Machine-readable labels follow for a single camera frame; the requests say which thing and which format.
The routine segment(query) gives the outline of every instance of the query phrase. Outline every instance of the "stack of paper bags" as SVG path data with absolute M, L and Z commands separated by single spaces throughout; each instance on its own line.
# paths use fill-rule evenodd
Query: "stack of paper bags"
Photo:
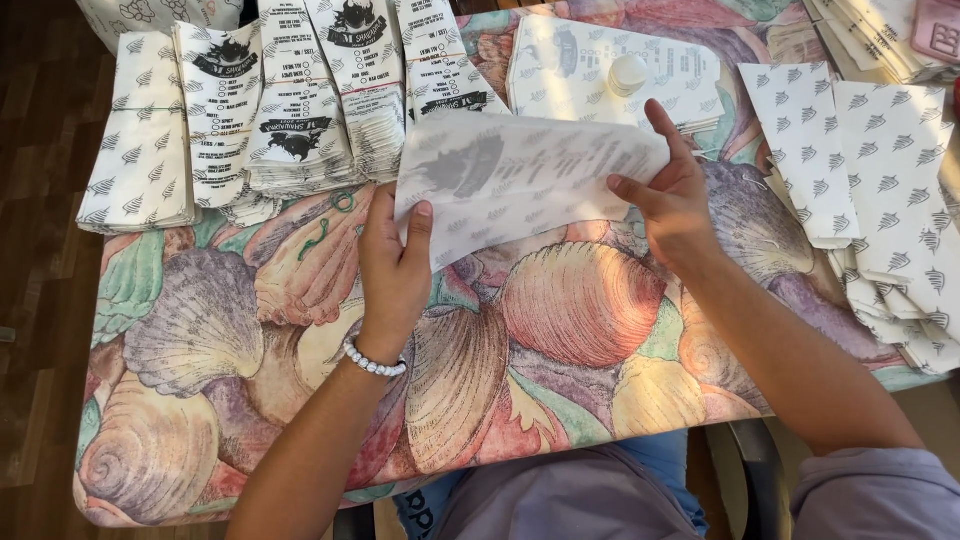
M 259 7 L 264 87 L 245 163 L 251 188 L 292 198 L 356 184 L 340 100 L 306 7 Z
M 629 97 L 608 87 L 622 55 L 647 63 L 646 84 Z M 514 34 L 507 76 L 514 114 L 652 129 L 644 103 L 656 98 L 682 134 L 716 129 L 724 113 L 720 60 L 707 47 L 555 17 L 527 15 Z
M 199 221 L 185 134 L 173 40 L 160 32 L 123 34 L 113 106 L 77 225 L 116 234 Z
M 960 66 L 910 45 L 916 0 L 810 0 L 862 70 L 885 67 L 897 81 L 952 82 Z
M 396 12 L 386 0 L 306 0 L 306 6 L 340 90 L 356 168 L 371 180 L 391 181 L 406 133 Z
M 411 120 L 442 109 L 511 113 L 467 57 L 447 0 L 398 0 L 396 14 L 406 52 Z
M 260 25 L 220 32 L 178 22 L 194 196 L 205 208 L 255 196 L 243 169 L 262 86 Z
M 960 367 L 960 232 L 937 179 L 944 91 L 833 83 L 821 62 L 740 74 L 776 164 L 767 183 L 827 250 L 856 317 L 925 372 Z
M 669 161 L 666 139 L 636 126 L 437 110 L 403 149 L 396 220 L 405 242 L 410 210 L 433 204 L 437 272 L 477 250 L 569 223 L 622 220 L 630 205 L 607 188 L 607 176 L 649 184 Z

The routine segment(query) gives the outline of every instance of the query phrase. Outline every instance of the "white jar lid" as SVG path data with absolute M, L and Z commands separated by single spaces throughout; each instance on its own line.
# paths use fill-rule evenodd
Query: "white jar lid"
M 629 96 L 647 82 L 647 62 L 638 55 L 624 55 L 613 61 L 607 82 L 616 95 Z

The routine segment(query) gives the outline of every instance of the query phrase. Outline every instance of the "jeans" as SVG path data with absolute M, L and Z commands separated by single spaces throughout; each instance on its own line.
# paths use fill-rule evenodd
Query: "jeans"
M 704 509 L 686 490 L 686 430 L 635 437 L 613 443 L 627 451 L 640 465 L 673 492 L 681 508 L 697 528 L 707 534 Z M 396 515 L 409 540 L 430 540 L 446 511 L 450 494 L 467 470 L 454 471 L 416 491 L 394 496 Z

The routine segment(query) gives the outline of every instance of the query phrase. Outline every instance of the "marble bead bracelet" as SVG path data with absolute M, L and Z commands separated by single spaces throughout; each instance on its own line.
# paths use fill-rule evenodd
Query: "marble bead bracelet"
M 381 365 L 361 355 L 360 352 L 357 351 L 357 348 L 353 345 L 353 342 L 354 338 L 350 335 L 344 339 L 344 352 L 347 353 L 347 356 L 353 360 L 353 363 L 360 366 L 361 369 L 365 369 L 370 373 L 376 373 L 377 375 L 383 375 L 386 377 L 403 375 L 403 373 L 407 371 L 407 362 L 403 359 L 403 355 L 400 355 L 400 360 L 396 363 L 396 366 Z

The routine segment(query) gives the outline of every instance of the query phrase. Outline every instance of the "left hand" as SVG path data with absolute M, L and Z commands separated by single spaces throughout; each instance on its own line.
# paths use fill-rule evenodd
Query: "left hand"
M 396 183 L 373 194 L 360 234 L 360 277 L 366 304 L 356 339 L 361 355 L 395 365 L 430 296 L 430 233 L 433 206 L 418 203 L 410 214 L 407 247 L 394 222 Z

